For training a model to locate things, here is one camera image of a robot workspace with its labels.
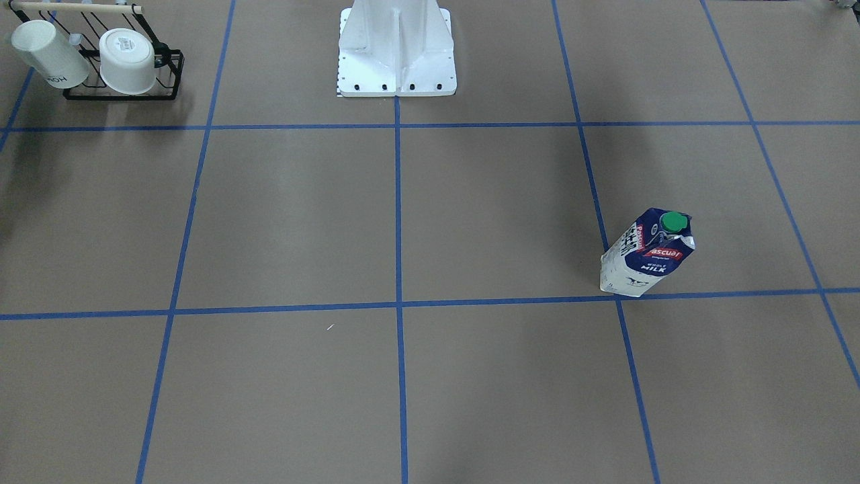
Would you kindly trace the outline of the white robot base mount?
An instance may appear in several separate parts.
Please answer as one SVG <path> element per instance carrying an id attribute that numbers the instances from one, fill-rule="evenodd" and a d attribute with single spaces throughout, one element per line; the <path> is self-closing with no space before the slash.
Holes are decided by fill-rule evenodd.
<path id="1" fill-rule="evenodd" d="M 436 1 L 355 1 L 339 21 L 336 93 L 450 96 L 458 90 L 454 31 Z"/>

